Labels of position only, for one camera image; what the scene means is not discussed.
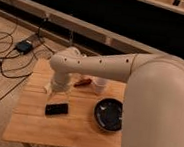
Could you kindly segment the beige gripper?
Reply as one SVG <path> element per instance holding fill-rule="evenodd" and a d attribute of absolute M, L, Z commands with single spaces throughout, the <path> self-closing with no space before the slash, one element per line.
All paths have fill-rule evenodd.
<path fill-rule="evenodd" d="M 54 92 L 66 92 L 70 89 L 71 76 L 69 74 L 54 73 L 51 79 L 51 89 Z"/>

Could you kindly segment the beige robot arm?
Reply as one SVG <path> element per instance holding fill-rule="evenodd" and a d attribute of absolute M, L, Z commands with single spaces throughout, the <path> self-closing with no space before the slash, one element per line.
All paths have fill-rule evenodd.
<path fill-rule="evenodd" d="M 83 57 L 70 47 L 51 57 L 52 88 L 80 73 L 125 83 L 121 147 L 184 147 L 184 60 L 125 54 Z"/>

